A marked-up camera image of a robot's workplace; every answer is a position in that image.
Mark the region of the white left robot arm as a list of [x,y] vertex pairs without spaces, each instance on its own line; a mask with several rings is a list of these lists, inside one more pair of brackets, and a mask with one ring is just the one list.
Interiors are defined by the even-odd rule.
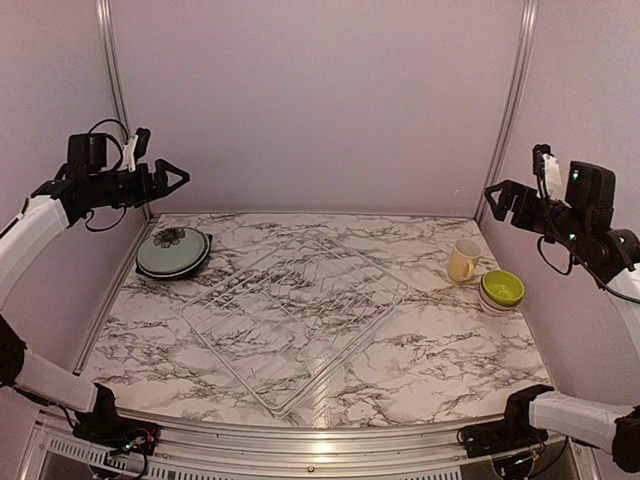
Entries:
[[[14,287],[39,255],[66,230],[98,208],[128,210],[167,197],[187,184],[188,172],[158,159],[153,168],[142,162],[150,138],[140,128],[107,164],[113,136],[89,131],[70,136],[67,160],[55,177],[23,203],[1,231],[1,298]],[[125,438],[126,423],[117,416],[107,390],[83,380],[31,352],[7,321],[1,323],[1,384],[36,398],[89,414],[86,426],[106,445]]]

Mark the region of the red patterned white bowl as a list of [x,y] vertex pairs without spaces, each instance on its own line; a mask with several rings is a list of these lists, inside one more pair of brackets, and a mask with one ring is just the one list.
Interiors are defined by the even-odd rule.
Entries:
[[480,308],[490,316],[506,316],[517,310],[516,307],[504,307],[498,304],[493,304],[489,299],[482,296],[481,293],[478,294],[478,300]]

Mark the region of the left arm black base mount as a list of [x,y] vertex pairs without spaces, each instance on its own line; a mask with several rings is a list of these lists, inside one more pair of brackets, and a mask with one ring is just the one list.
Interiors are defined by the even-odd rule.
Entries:
[[156,448],[159,426],[121,416],[116,409],[114,393],[104,385],[95,384],[95,387],[97,396],[92,410],[74,412],[73,435],[109,447],[113,455],[135,452],[151,456]]

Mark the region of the yellow ceramic mug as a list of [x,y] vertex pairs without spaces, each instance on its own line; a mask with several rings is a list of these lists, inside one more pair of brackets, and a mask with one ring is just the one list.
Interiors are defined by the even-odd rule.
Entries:
[[481,256],[480,246],[469,239],[454,242],[449,256],[447,273],[454,283],[464,283],[474,276]]

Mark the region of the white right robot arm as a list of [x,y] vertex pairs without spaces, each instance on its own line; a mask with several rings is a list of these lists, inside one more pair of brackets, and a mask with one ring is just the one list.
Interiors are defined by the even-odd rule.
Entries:
[[[535,162],[536,187],[504,180],[486,188],[484,196],[495,219],[538,233],[563,246],[572,264],[580,265],[597,286],[633,305],[638,299],[613,290],[610,282],[633,273],[639,262],[639,239],[628,229],[611,226],[615,174],[596,165],[570,164],[565,198],[554,200],[546,185],[544,158]],[[624,472],[639,470],[639,409],[607,405],[565,395],[545,385],[512,394],[495,438],[515,448],[531,434],[552,430],[611,455]]]

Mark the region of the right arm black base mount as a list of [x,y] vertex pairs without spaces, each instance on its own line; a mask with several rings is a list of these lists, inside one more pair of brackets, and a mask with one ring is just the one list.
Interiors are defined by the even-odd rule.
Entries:
[[457,432],[457,441],[469,458],[493,455],[525,448],[542,446],[548,439],[544,429],[529,421],[530,404],[539,395],[553,391],[547,385],[534,385],[512,393],[506,401],[503,418],[496,421],[467,425]]

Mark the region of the lime green bowl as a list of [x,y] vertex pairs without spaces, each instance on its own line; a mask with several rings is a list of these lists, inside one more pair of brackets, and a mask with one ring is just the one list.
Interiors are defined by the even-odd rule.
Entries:
[[525,294],[522,281],[506,270],[492,270],[485,273],[482,276],[481,285],[493,302],[504,307],[517,306]]

